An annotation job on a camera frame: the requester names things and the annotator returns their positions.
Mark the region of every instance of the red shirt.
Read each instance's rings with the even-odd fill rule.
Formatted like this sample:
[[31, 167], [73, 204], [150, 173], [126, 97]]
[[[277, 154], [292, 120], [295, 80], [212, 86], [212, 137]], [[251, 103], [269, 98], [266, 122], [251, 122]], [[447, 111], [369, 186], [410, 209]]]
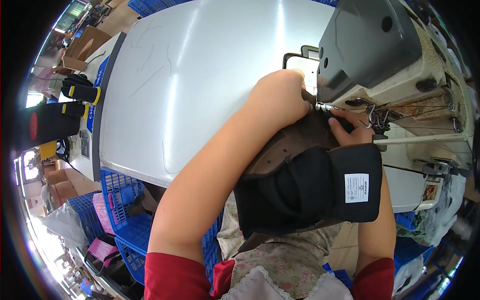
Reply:
[[[214, 291], [205, 267], [196, 261], [162, 253], [148, 253], [145, 261], [145, 300], [192, 299], [217, 300], [230, 289], [235, 261], [214, 266]], [[350, 292], [355, 300], [391, 300], [395, 264], [382, 258], [361, 270]]]

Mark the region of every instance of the red oval logo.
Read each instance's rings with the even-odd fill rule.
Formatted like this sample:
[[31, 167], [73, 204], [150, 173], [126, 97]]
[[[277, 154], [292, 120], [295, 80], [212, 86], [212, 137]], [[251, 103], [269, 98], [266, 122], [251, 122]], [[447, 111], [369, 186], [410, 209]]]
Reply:
[[38, 129], [38, 121], [36, 118], [36, 113], [32, 113], [30, 117], [30, 138], [32, 141], [36, 139], [36, 131]]

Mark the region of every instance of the white label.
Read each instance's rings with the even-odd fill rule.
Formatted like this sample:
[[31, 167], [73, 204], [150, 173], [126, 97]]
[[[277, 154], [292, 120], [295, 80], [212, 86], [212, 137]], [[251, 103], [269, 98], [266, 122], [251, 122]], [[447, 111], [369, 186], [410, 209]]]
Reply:
[[345, 174], [345, 203], [368, 201], [368, 174]]

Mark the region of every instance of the pink handle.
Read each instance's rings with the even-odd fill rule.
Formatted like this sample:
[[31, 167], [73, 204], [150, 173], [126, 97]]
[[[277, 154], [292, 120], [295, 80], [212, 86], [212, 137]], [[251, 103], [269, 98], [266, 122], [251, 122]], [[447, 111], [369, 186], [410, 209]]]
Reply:
[[108, 194], [108, 202], [110, 202], [110, 209], [114, 209], [115, 206], [113, 205], [113, 195], [112, 195], [112, 193]]

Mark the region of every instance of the blue sticker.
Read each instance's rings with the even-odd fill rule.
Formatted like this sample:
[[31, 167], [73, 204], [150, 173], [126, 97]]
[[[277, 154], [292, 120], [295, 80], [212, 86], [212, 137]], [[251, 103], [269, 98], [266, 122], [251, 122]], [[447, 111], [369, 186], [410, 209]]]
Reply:
[[[98, 67], [95, 82], [93, 83], [94, 87], [100, 86], [100, 84], [102, 83], [103, 73], [105, 72], [105, 68], [107, 67], [107, 62], [109, 58], [110, 58], [110, 55], [103, 61], [103, 63], [100, 64], [100, 67]], [[95, 116], [95, 106], [90, 104], [90, 108], [88, 109], [88, 117], [87, 117], [87, 129], [91, 133], [93, 133], [93, 117], [94, 116]]]

